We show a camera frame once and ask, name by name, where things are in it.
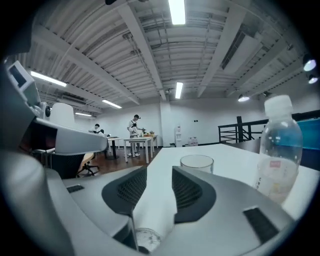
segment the bottle label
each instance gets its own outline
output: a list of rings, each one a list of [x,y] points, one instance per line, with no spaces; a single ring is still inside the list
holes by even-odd
[[[298,166],[285,158],[262,157],[254,187],[277,203],[282,203],[295,183]]]
[[[281,161],[270,161],[270,168],[280,168],[281,167]]]

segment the white ceiling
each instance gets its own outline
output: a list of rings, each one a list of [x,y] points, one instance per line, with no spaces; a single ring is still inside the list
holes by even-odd
[[[103,99],[123,107],[168,101],[177,81],[189,97],[251,96],[302,72],[303,44],[266,1],[184,0],[185,25],[172,25],[168,0],[128,2],[62,0],[39,10],[31,50],[16,58],[68,84],[36,80],[42,101],[53,104],[68,94],[86,104],[75,109],[98,115],[110,107]],[[241,33],[260,34],[261,45],[227,73],[222,64]]]

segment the fluorescent light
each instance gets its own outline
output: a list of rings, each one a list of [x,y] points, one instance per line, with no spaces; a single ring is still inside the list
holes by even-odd
[[[183,86],[184,86],[183,82],[177,82],[176,83],[176,89],[175,89],[175,98],[176,99],[180,99]]]
[[[114,106],[114,107],[116,107],[116,108],[118,108],[118,109],[122,109],[121,106],[118,106],[118,105],[116,105],[116,104],[114,104],[114,103],[112,103],[112,102],[110,102],[110,101],[105,100],[105,99],[104,99],[102,102],[107,103],[107,104],[109,104],[109,105],[111,105],[111,106]]]
[[[185,0],[169,0],[169,7],[172,24],[186,24]]]
[[[317,66],[316,60],[312,58],[309,54],[305,54],[303,56],[302,62],[304,71],[311,71]]]
[[[83,114],[83,113],[75,113],[76,115],[86,116],[86,117],[92,117],[90,114]]]
[[[309,76],[309,84],[314,84],[318,81],[318,78],[313,76],[312,74]]]
[[[239,96],[238,102],[246,102],[250,98],[248,96],[243,96],[242,94]]]
[[[43,75],[43,74],[39,74],[39,73],[37,73],[37,72],[31,71],[31,76],[36,77],[36,78],[40,78],[40,79],[43,79],[43,80],[46,80],[46,81],[48,81],[48,82],[57,84],[57,85],[59,85],[59,86],[66,87],[66,85],[67,85],[65,82],[61,82],[61,81],[59,81],[59,80],[53,79],[53,78],[51,78],[51,77],[49,77],[49,76],[45,76],[45,75]]]

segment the cap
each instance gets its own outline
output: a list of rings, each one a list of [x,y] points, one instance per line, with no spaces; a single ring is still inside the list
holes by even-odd
[[[294,111],[288,95],[279,95],[267,99],[264,102],[264,110],[267,117],[292,114]]]

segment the wooden floor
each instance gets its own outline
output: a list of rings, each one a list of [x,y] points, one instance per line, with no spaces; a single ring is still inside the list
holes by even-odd
[[[156,155],[159,153],[160,148],[154,148],[153,158],[150,157],[150,149],[148,151],[149,154],[149,164],[151,161],[156,157]],[[130,157],[128,158],[128,162],[125,161],[125,151],[123,148],[120,148],[120,150],[116,150],[116,155],[119,156],[116,160],[107,160],[105,159],[105,156],[103,153],[99,153],[95,159],[93,159],[90,164],[91,165],[97,165],[100,169],[100,174],[107,174],[119,170],[123,170],[126,168],[134,167],[134,166],[148,166],[146,163],[146,152],[144,148],[140,149],[140,156],[138,157]]]

